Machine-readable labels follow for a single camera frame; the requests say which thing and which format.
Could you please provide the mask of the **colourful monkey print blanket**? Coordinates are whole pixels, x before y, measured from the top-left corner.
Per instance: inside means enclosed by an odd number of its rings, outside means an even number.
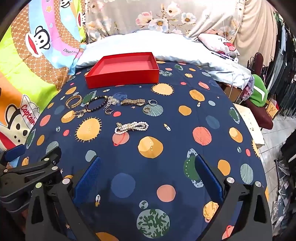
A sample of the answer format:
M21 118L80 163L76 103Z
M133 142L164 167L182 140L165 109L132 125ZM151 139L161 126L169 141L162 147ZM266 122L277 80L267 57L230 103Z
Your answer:
M84 1L31 1L1 39L1 150L24 144L74 75L86 45Z

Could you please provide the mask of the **small hoop earring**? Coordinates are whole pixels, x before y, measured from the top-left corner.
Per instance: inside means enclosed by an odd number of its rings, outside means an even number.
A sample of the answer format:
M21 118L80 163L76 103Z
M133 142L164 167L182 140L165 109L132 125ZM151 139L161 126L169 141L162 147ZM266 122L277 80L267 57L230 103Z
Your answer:
M105 114L106 115L111 115L113 112L114 112L114 110L112 110L110 108L108 108L108 109L105 110Z

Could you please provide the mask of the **green bag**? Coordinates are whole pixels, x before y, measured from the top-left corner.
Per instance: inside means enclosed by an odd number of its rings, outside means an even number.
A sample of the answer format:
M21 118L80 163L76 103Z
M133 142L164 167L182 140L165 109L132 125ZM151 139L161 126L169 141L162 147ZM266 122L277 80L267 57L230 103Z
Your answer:
M261 108L265 106L268 91L262 78L256 74L252 75L254 77L254 87L253 94L249 97L249 100L257 107Z

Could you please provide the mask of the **beige hanging curtain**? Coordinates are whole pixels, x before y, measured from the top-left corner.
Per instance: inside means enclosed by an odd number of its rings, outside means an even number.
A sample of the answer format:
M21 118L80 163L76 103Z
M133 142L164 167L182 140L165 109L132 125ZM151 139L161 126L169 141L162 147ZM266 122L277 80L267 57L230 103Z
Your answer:
M245 1L240 28L234 44L239 51L239 64L247 62L256 53L263 56L263 64L268 66L274 60L278 24L275 9L268 1Z

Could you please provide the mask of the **red jewelry tray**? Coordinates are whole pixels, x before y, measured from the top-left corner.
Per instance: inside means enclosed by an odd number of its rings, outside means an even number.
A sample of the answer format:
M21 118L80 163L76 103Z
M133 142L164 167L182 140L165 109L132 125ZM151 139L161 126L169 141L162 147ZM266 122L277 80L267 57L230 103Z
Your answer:
M85 76L89 89L118 85L155 84L159 66L151 52L102 57Z

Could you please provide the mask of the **light blue quilt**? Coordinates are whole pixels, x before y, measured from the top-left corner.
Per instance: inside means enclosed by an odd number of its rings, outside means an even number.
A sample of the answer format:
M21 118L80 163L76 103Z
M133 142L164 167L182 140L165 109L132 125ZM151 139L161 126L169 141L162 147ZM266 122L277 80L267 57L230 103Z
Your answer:
M214 80L240 89L244 89L253 79L250 70L213 53L200 42L183 35L150 30L112 35L90 43L77 61L76 67L93 66L104 56L138 52L151 52L158 61L196 65Z

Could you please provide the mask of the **dark red chair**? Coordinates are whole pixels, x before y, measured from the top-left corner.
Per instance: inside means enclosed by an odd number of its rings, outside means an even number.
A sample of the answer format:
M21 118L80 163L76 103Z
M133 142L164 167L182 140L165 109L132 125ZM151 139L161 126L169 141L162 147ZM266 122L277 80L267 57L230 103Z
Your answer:
M261 53L257 52L254 57L250 59L249 69L252 75L256 74L261 77L261 71L263 67L263 56ZM259 127L261 129L271 130L273 128L273 120L267 113L265 106L259 108L255 106L249 99L244 101L246 107L248 107L253 113Z

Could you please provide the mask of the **navy planet print bedsheet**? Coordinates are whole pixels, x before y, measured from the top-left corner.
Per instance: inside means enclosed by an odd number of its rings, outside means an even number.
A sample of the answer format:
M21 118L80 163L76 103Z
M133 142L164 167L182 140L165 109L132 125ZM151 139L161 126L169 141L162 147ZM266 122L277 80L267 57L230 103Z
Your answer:
M101 240L196 240L220 210L196 172L197 154L223 178L262 190L246 231L239 234L242 203L235 202L215 239L272 240L256 144L205 70L160 62L158 83L96 89L86 85L89 71L77 70L49 102L19 164L35 163L59 147L61 175L72 178L99 156L98 178L78 210Z

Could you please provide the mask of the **floral grey curtain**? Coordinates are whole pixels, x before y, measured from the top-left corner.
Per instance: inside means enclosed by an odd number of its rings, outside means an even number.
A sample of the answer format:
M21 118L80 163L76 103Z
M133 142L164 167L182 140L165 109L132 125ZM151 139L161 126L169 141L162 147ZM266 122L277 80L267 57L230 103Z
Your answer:
M175 33L196 39L212 32L236 37L245 1L86 1L88 42L139 30Z

